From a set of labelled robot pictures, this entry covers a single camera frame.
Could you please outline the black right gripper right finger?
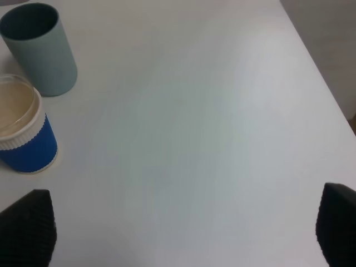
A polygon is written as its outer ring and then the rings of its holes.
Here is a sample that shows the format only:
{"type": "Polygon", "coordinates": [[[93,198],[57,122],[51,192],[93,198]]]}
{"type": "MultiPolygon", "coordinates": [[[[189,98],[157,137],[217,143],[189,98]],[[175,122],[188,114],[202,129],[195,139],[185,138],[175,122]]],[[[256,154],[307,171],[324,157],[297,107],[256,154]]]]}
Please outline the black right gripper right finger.
{"type": "Polygon", "coordinates": [[[329,266],[355,266],[355,191],[326,183],[320,201],[317,242],[329,266]]]}

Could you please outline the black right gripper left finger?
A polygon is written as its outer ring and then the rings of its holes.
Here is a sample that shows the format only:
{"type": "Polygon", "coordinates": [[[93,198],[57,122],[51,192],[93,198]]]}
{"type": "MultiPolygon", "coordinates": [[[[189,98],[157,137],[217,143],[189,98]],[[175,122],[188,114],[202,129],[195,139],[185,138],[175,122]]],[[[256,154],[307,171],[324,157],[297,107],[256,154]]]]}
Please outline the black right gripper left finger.
{"type": "Polygon", "coordinates": [[[1,266],[49,266],[56,241],[49,190],[34,189],[1,212],[1,266]]]}

